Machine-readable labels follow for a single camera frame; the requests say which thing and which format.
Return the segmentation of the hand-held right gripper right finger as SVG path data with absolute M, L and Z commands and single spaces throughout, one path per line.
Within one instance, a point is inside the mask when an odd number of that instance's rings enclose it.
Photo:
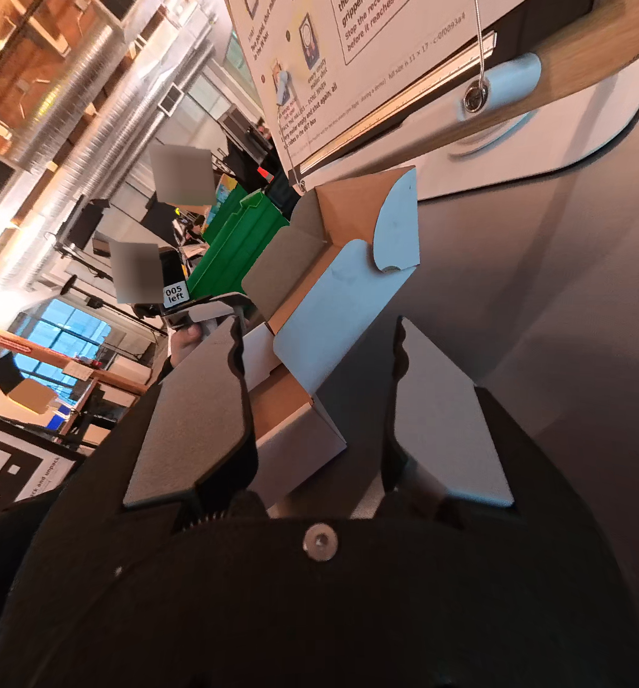
M 394 334 L 381 481 L 418 506 L 444 500 L 509 508 L 514 497 L 472 379 L 410 319 Z

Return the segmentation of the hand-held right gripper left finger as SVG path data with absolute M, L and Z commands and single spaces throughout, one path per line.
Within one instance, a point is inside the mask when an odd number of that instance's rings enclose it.
M 123 505 L 229 508 L 258 469 L 240 320 L 228 316 L 159 385 Z

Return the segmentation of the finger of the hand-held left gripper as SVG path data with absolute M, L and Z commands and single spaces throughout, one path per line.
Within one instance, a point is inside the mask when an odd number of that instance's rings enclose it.
M 207 338 L 218 328 L 222 319 L 239 316 L 239 304 L 234 300 L 211 300 L 190 306 L 187 315 L 191 322 L 199 325 L 202 337 Z

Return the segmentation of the green plastic bin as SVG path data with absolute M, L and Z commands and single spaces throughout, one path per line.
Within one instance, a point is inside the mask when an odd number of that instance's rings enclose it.
M 187 280 L 191 299 L 243 293 L 242 280 L 277 232 L 289 221 L 261 191 L 233 190 L 204 239 L 209 248 Z

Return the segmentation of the white cardboard mailer box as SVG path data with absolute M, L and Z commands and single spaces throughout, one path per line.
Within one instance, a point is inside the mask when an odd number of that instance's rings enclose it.
M 317 391 L 420 263 L 417 172 L 307 191 L 242 280 L 264 324 L 244 336 L 258 469 L 278 504 L 347 446 Z

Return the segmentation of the black monitor on arm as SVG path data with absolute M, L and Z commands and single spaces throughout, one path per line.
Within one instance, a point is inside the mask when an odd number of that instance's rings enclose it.
M 110 202 L 105 199 L 87 200 L 81 195 L 71 213 L 57 233 L 56 250 L 74 248 L 83 250 L 96 231 Z

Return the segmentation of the person's left hand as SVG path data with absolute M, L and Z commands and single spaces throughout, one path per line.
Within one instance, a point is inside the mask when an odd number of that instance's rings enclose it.
M 176 368 L 203 341 L 203 330 L 199 322 L 194 322 L 169 332 L 169 364 Z

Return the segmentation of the black white tag sign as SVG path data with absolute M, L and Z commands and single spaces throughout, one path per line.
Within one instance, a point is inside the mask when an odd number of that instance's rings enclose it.
M 0 418 L 0 514 L 57 488 L 83 460 L 83 455 Z

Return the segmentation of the instruction sheet on wooden stand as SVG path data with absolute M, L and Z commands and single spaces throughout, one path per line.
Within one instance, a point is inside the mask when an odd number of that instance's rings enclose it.
M 499 64 L 491 77 L 490 100 L 480 120 L 459 133 L 426 135 L 407 144 L 387 163 L 404 162 L 531 109 L 570 96 L 611 76 L 639 58 L 639 1 L 594 1 L 590 13 L 544 39 L 531 53 Z

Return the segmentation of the silver ventilation duct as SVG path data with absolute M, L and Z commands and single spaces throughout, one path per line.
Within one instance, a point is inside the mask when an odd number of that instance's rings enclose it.
M 121 26 L 99 14 L 14 135 L 7 159 L 30 173 L 46 167 L 126 51 Z
M 45 233 L 62 220 L 67 205 L 78 195 L 90 197 L 143 118 L 156 107 L 174 72 L 207 42 L 211 31 L 212 25 L 205 23 L 197 33 L 182 28 L 163 38 L 152 36 L 26 216 L 19 248 L 30 250 L 44 243 Z

